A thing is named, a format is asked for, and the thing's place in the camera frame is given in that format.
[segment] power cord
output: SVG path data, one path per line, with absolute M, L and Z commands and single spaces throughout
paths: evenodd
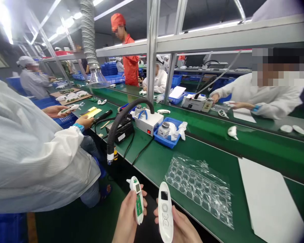
M 138 153 L 138 155 L 136 156 L 136 158 L 134 159 L 133 163 L 132 163 L 132 167 L 134 166 L 137 158 L 141 155 L 141 153 L 146 150 L 146 148 L 150 145 L 150 143 L 152 143 L 154 137 L 152 137 L 152 139 L 149 141 L 149 143 Z

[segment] device button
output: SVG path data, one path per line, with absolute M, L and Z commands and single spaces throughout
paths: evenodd
M 162 217 L 163 217 L 164 219 L 168 219 L 169 215 L 168 215 L 167 213 L 163 213 L 163 214 L 162 214 Z
M 164 212 L 167 212 L 168 211 L 168 205 L 167 204 L 162 204 L 162 210 Z
M 165 220 L 163 221 L 163 225 L 164 225 L 165 227 L 168 227 L 168 226 L 169 226 L 169 222 L 165 219 Z

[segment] hand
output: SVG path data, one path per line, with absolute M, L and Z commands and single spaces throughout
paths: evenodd
M 159 223 L 158 208 L 153 212 L 156 216 L 154 222 Z M 190 223 L 189 219 L 183 213 L 179 212 L 175 206 L 172 206 L 173 216 L 173 240 L 172 243 L 203 243 L 197 230 Z
M 88 118 L 88 115 L 81 116 L 78 118 L 75 123 L 84 126 L 84 129 L 88 129 L 92 126 L 92 122 L 94 121 L 95 118 Z
M 143 196 L 146 196 L 147 193 L 142 190 Z M 146 216 L 148 203 L 145 198 L 143 199 L 143 214 Z M 119 211 L 117 225 L 114 233 L 114 237 L 112 239 L 112 243 L 133 243 L 137 228 L 136 216 L 135 216 L 135 208 L 136 208 L 136 192 L 130 191 L 124 201 L 122 202 L 121 209 Z
M 240 108 L 246 108 L 248 110 L 253 110 L 256 107 L 255 105 L 245 103 L 245 102 L 232 102 L 230 104 L 235 105 L 234 107 L 232 107 L 233 110 L 240 109 Z
M 65 117 L 71 113 L 70 111 L 68 111 L 68 112 L 62 113 L 61 115 L 58 115 L 58 113 L 64 109 L 69 109 L 69 107 L 68 106 L 49 106 L 49 107 L 46 107 L 45 109 L 43 109 L 42 111 L 44 113 L 46 113 L 50 118 L 61 118 L 61 117 Z
M 213 98 L 213 103 L 215 104 L 215 103 L 217 103 L 219 101 L 220 96 L 215 93 L 215 94 L 212 95 L 212 98 Z

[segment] white paper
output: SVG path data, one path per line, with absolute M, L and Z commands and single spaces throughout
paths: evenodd
M 186 90 L 186 88 L 184 88 L 184 87 L 176 86 L 173 89 L 173 91 L 171 92 L 171 94 L 169 95 L 169 97 L 178 99 L 182 96 L 182 94 L 185 92 L 185 90 Z
M 233 116 L 241 120 L 257 123 L 256 120 L 252 117 L 250 110 L 246 108 L 233 110 Z
M 238 160 L 255 235 L 268 243 L 300 242 L 304 221 L 281 173 Z

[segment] pliers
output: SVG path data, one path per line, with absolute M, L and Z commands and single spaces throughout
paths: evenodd
M 141 117 L 141 115 L 143 114 L 143 112 L 145 113 L 145 119 L 147 120 L 147 119 L 148 119 L 148 114 L 147 114 L 147 112 L 146 112 L 146 110 L 145 110 L 145 107 L 144 107 L 143 110 L 139 113 L 138 118 L 140 119 L 140 117 Z

